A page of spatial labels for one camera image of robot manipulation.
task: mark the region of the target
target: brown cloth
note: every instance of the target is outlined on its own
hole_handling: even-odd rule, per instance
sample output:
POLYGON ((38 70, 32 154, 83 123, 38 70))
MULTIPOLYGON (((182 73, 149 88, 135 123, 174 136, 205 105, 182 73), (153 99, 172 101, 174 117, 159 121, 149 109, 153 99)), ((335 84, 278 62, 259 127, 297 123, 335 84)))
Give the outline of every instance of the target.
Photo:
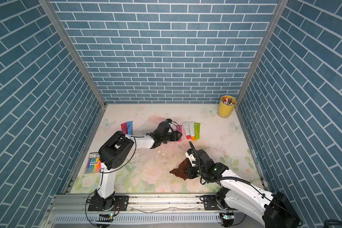
POLYGON ((171 170, 170 173, 172 173, 173 175, 175 175, 177 177, 181 177, 182 179, 186 180, 186 179, 188 179, 188 176, 187 176, 187 173, 185 172, 185 170, 190 165, 191 165, 190 160, 188 158, 186 158, 183 162, 181 162, 181 164, 179 164, 179 168, 171 170))

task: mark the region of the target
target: cable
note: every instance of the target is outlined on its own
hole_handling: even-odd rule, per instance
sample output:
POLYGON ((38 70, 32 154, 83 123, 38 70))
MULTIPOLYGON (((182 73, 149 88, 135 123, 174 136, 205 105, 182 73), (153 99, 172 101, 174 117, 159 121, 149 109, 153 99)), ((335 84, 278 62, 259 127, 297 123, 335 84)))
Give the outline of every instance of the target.
POLYGON ((88 222, 91 223, 91 225, 98 227, 97 225, 93 224, 93 223, 89 220, 89 218, 88 218, 88 216, 87 216, 87 213, 86 213, 86 204, 87 204, 87 201, 88 201, 90 195, 93 194, 93 193, 95 193, 95 191, 93 191, 92 193, 90 193, 90 194, 88 195, 86 201, 85 201, 85 216, 86 216, 86 219, 88 220, 88 222))
POLYGON ((119 205, 119 202, 116 202, 116 203, 118 204, 118 212, 115 214, 115 203, 114 203, 114 215, 113 215, 113 218, 119 214, 120 205, 119 205))
POLYGON ((159 212, 159 211, 164 211, 164 210, 167 210, 167 209, 170 209, 170 208, 176 208, 176 209, 180 209, 180 210, 192 210, 192 209, 196 209, 200 206, 197 206, 197 207, 193 207, 193 208, 178 208, 178 207, 168 207, 168 208, 165 208, 165 209, 161 209, 161 210, 157 210, 157 211, 150 211, 150 212, 147 212, 147 211, 142 211, 142 210, 139 210, 139 209, 136 209, 136 208, 133 208, 131 207, 133 210, 136 210, 136 211, 139 211, 139 212, 143 212, 143 213, 146 213, 146 214, 151 214, 151 213, 155 213, 155 212, 159 212))
MULTIPOLYGON (((137 141, 136 141, 136 139, 135 138, 143 138, 143 136, 142 137, 137 137, 137 136, 131 136, 131 137, 133 137, 134 138, 134 143, 135 143, 135 148, 134 148, 134 152, 133 152, 133 154, 132 154, 132 156, 130 157, 130 159, 128 160, 128 162, 130 162, 131 160, 132 160, 132 158, 133 158, 133 156, 134 156, 134 154, 136 153, 136 149, 137 149, 137 141)), ((115 171, 118 171, 118 170, 120 170, 121 168, 123 168, 124 166, 126 166, 127 164, 128 164, 128 162, 126 162, 122 167, 120 167, 119 169, 116 169, 116 170, 113 170, 113 171, 110 171, 110 172, 103 172, 103 171, 101 171, 101 170, 104 170, 104 168, 101 168, 100 169, 100 172, 101 173, 113 173, 113 172, 115 172, 115 171)))
POLYGON ((201 197, 199 197, 199 199, 200 199, 200 201, 202 201, 203 203, 205 203, 205 202, 208 202, 206 199, 201 199, 202 198, 202 196, 201 197))
POLYGON ((203 180, 202 177, 200 177, 200 183, 201 183, 202 185, 205 185, 205 184, 207 183, 207 181, 205 181, 204 183, 202 183, 201 180, 203 180))
POLYGON ((241 224, 243 221, 244 221, 244 219, 246 218, 246 214, 244 214, 244 217, 243 217, 243 219, 242 219, 242 221, 240 221, 239 223, 237 223, 237 224, 233 224, 232 226, 236 226, 236 225, 239 225, 239 224, 241 224))
POLYGON ((176 122, 175 122, 175 123, 176 123, 177 125, 175 125, 174 122, 175 122, 175 121, 172 121, 171 123, 172 123, 177 129, 181 130, 181 128, 179 127, 180 125, 179 125, 178 123, 176 123, 176 122))
POLYGON ((303 225, 303 221, 301 221, 301 219, 295 215, 294 213, 292 213, 291 211, 288 211, 287 209, 281 207, 280 205, 272 202, 270 199, 268 199, 267 197, 265 197, 265 194, 262 194, 259 190, 257 190, 250 182, 246 181, 246 180, 243 180, 243 179, 240 179, 240 178, 237 178, 237 177, 220 177, 220 178, 216 178, 216 179, 213 179, 213 180, 210 180, 208 178, 205 178, 204 174, 202 173, 201 171, 201 162, 200 162, 200 157, 198 155, 198 153, 196 153, 196 149, 194 147, 194 145, 192 144, 191 141, 189 141, 189 144, 190 144, 190 147, 192 148, 192 151, 194 152, 194 154, 196 155, 196 160, 198 162, 198 165, 199 165, 199 173, 200 173, 200 176, 206 180, 207 182, 210 182, 210 183, 213 183, 213 182, 217 182, 217 181, 221 181, 221 180, 235 180, 235 181, 240 181, 242 183, 245 183, 247 185, 250 185, 251 187, 253 187, 261 196, 262 198, 266 198, 268 201, 270 201, 271 203, 275 204, 276 206, 280 207, 281 209, 283 209, 284 211, 288 212, 289 214, 291 214, 292 216, 294 216, 298 221, 299 221, 299 224, 298 226, 302 226, 303 225))
POLYGON ((329 228, 330 226, 342 226, 342 221, 335 219, 327 219, 324 221, 323 228, 329 228))

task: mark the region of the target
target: tube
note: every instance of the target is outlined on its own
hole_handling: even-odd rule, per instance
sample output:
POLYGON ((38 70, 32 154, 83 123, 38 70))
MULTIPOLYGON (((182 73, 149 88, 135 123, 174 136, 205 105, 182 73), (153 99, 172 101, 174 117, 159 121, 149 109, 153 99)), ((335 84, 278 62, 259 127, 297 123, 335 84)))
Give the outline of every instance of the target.
POLYGON ((195 140, 195 127, 194 127, 194 121, 189 122, 189 130, 190 130, 190 136, 192 137, 192 140, 195 140))
POLYGON ((133 134, 133 121, 127 122, 127 134, 129 135, 133 134))
POLYGON ((195 123, 195 139, 200 139, 200 123, 195 123))
POLYGON ((128 131, 127 131, 127 123, 126 123, 126 122, 125 122, 125 123, 122 123, 122 124, 120 125, 120 127, 122 128, 122 131, 123 131, 124 134, 128 134, 128 131))
POLYGON ((189 130, 189 122, 182 122, 182 126, 184 127, 184 131, 185 131, 185 134, 186 134, 186 138, 187 139, 191 139, 190 137, 190 130, 189 130))

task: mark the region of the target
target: lotion tube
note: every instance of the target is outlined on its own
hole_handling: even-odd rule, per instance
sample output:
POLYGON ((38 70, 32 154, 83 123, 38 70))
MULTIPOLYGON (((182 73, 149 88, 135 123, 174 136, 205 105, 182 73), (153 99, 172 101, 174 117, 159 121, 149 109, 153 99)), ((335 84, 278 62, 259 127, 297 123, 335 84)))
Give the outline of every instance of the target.
POLYGON ((192 137, 192 140, 195 140, 195 126, 194 121, 189 122, 189 130, 190 130, 190 136, 192 137))
POLYGON ((186 138, 187 139, 191 139, 190 137, 190 130, 189 130, 189 122, 182 122, 182 126, 184 127, 184 131, 185 131, 185 134, 186 134, 186 138))
POLYGON ((200 139, 200 123, 195 123, 195 139, 200 139))

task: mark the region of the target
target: black cable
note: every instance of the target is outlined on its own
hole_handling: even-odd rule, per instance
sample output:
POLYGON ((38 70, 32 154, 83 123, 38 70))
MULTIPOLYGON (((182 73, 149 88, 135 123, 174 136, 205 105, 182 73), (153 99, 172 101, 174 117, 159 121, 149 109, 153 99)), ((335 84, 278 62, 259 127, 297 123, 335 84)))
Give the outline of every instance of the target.
POLYGON ((324 221, 323 228, 329 228, 330 226, 342 226, 342 221, 335 219, 327 219, 324 221))
POLYGON ((88 221, 89 223, 91 223, 91 225, 96 226, 97 228, 99 228, 97 225, 93 224, 93 223, 90 221, 90 219, 88 218, 87 213, 86 213, 86 204, 87 204, 87 201, 88 201, 90 195, 93 194, 93 193, 95 193, 95 191, 93 191, 92 193, 90 193, 90 194, 88 195, 86 201, 85 201, 85 216, 86 216, 87 221, 88 221))
POLYGON ((207 183, 207 181, 205 181, 204 183, 202 183, 201 180, 203 180, 202 177, 200 177, 200 183, 201 183, 202 185, 205 185, 205 184, 207 183))
POLYGON ((175 122, 175 123, 176 123, 177 125, 175 125, 174 122, 175 122, 175 121, 172 121, 171 123, 172 123, 177 129, 181 130, 181 128, 178 127, 178 126, 180 126, 180 125, 179 125, 178 123, 176 123, 176 122, 175 122))
MULTIPOLYGON (((131 136, 131 137, 133 137, 133 138, 143 138, 143 136, 142 136, 142 137, 131 136)), ((136 153, 136 149, 137 149, 137 142, 136 142, 136 139, 134 139, 134 143, 135 143, 136 146, 135 146, 134 152, 133 152, 132 156, 130 157, 130 159, 128 160, 128 162, 130 162, 130 161, 132 160, 134 154, 136 153)), ((115 172, 115 171, 120 170, 120 169, 123 168, 124 166, 126 166, 126 165, 128 164, 128 162, 126 162, 126 163, 125 163, 122 167, 120 167, 119 169, 116 169, 116 170, 113 170, 113 171, 110 171, 110 172, 102 172, 101 170, 104 170, 104 168, 101 168, 101 169, 100 169, 100 172, 101 172, 101 173, 113 173, 113 172, 115 172)))
POLYGON ((237 223, 237 224, 233 224, 232 226, 236 226, 236 225, 239 225, 239 224, 241 224, 243 221, 244 221, 244 219, 246 218, 246 214, 244 214, 244 217, 243 217, 243 219, 242 219, 242 221, 240 221, 239 223, 237 223))
POLYGON ((202 201, 203 203, 205 203, 205 202, 208 202, 206 199, 201 199, 202 198, 202 196, 201 197, 199 197, 199 199, 200 199, 200 201, 202 201))
POLYGON ((104 173, 101 173, 101 182, 100 182, 100 187, 102 185, 102 179, 103 179, 104 173))
POLYGON ((251 187, 253 187, 261 196, 262 198, 266 198, 268 201, 270 201, 271 203, 275 204, 276 206, 280 207, 281 209, 283 209, 284 211, 288 212, 289 214, 291 214, 292 216, 294 216, 296 219, 299 220, 299 224, 298 226, 302 226, 303 225, 303 221, 301 221, 301 219, 296 216, 294 213, 292 213, 291 211, 288 211, 287 209, 281 207, 280 205, 272 202, 270 199, 268 199, 267 197, 265 197, 265 194, 262 194, 259 190, 257 190, 250 182, 246 181, 246 180, 243 180, 243 179, 240 179, 240 178, 237 178, 237 177, 220 177, 220 178, 216 178, 216 179, 213 179, 213 180, 209 180, 208 178, 205 178, 204 174, 202 173, 201 171, 201 162, 200 162, 200 157, 198 155, 198 153, 196 153, 196 149, 194 147, 194 145, 192 144, 191 141, 189 141, 189 144, 190 144, 190 147, 192 148, 192 151, 194 152, 194 154, 196 155, 196 160, 198 162, 198 165, 199 165, 199 173, 200 173, 200 176, 207 182, 210 182, 210 183, 213 183, 213 182, 217 182, 217 181, 221 181, 221 180, 235 180, 235 181, 240 181, 242 183, 245 183, 247 185, 250 185, 251 187))

